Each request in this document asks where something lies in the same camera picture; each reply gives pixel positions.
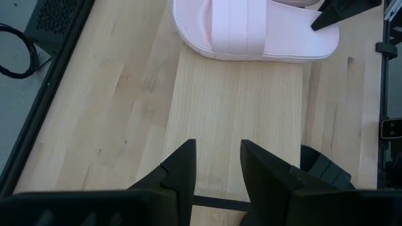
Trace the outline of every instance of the wood grain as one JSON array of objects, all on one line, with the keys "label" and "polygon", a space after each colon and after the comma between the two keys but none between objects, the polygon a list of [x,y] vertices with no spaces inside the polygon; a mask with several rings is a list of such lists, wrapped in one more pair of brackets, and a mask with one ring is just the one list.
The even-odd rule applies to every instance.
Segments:
[{"label": "wood grain", "polygon": [[197,140],[195,193],[248,200],[240,141],[300,161],[303,65],[222,62],[185,47],[180,55],[164,156]]},{"label": "wood grain", "polygon": [[323,152],[359,188],[377,187],[383,7],[339,23],[335,53],[305,65],[302,143]]},{"label": "wood grain", "polygon": [[[241,139],[295,165],[302,140],[375,187],[382,7],[341,22],[334,55],[302,68],[203,58],[183,45],[166,2],[96,0],[16,193],[125,189],[187,138],[197,139],[199,195],[248,199]],[[194,207],[192,225],[243,214]]]}]

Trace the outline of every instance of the wooden board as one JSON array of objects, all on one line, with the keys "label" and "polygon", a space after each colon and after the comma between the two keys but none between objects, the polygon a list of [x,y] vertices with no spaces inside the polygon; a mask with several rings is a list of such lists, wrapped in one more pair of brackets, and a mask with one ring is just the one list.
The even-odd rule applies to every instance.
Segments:
[{"label": "wooden board", "polygon": [[166,1],[96,0],[15,192],[125,189],[158,166],[181,46]]},{"label": "wooden board", "polygon": [[240,141],[299,165],[303,65],[223,62],[184,47],[166,132],[167,157],[197,140],[195,194],[248,200]]},{"label": "wooden board", "polygon": [[[324,61],[305,65],[303,82],[299,81],[303,83],[300,138],[349,171],[359,187],[373,188],[376,184],[381,55],[375,53],[374,44],[382,39],[382,11],[382,7],[375,8],[341,22],[338,50]],[[240,168],[233,168],[239,166],[236,161],[240,139],[252,139],[278,155],[292,152],[296,144],[284,144],[293,147],[285,152],[277,148],[278,141],[266,139],[278,134],[292,136],[284,132],[292,125],[269,120],[279,109],[271,109],[268,104],[283,104],[282,110],[289,110],[291,105],[286,105],[286,101],[296,100],[289,100],[288,87],[262,87],[271,80],[279,80],[278,75],[285,70],[299,69],[285,63],[221,64],[204,59],[187,47],[186,55],[180,56],[182,46],[166,0],[96,0],[15,192],[125,189],[149,173],[186,136],[195,137],[204,128],[222,139],[213,140],[215,136],[208,134],[195,137],[199,140],[198,160],[210,163],[198,164],[202,171],[198,172],[201,183],[196,192],[247,200]],[[183,77],[183,72],[219,76],[212,78],[216,83],[206,80],[209,73],[199,78],[187,77],[197,82],[192,85],[194,92],[179,97],[197,98],[195,102],[185,101],[188,105],[183,108],[190,110],[189,114],[170,116],[170,120],[176,117],[179,124],[169,122],[168,126],[170,111],[177,112],[173,108],[179,107],[175,97],[170,110],[173,88],[175,83],[183,83],[183,79],[176,81],[179,57],[178,76]],[[261,73],[243,64],[250,64]],[[249,78],[267,73],[269,76],[264,77],[269,81],[265,83],[255,84]],[[198,85],[208,87],[200,90]],[[227,94],[222,89],[232,90]],[[218,94],[219,98],[208,99],[203,92]],[[256,96],[257,92],[262,92],[262,96],[268,92],[284,95],[264,100]],[[245,107],[232,105],[238,101]],[[195,103],[207,108],[194,112]],[[232,114],[223,117],[226,112]],[[214,114],[222,116],[222,120],[207,121],[199,129],[188,123],[190,117],[200,124],[205,117],[214,118]],[[284,118],[288,116],[280,115],[279,120],[286,122]],[[263,129],[272,123],[278,131]],[[177,135],[169,132],[165,143],[166,128],[170,131],[174,127],[186,131],[175,131]],[[206,149],[215,145],[230,149]],[[293,160],[282,157],[298,164],[296,156],[292,156]],[[237,225],[243,214],[194,207],[192,225]]]}]

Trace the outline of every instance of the vent grille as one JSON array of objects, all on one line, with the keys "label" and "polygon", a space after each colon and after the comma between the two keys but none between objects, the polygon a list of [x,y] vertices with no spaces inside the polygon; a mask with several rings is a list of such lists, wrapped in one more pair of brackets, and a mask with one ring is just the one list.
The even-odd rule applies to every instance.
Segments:
[{"label": "vent grille", "polygon": [[36,28],[55,35],[65,35],[78,6],[78,0],[45,0]]}]

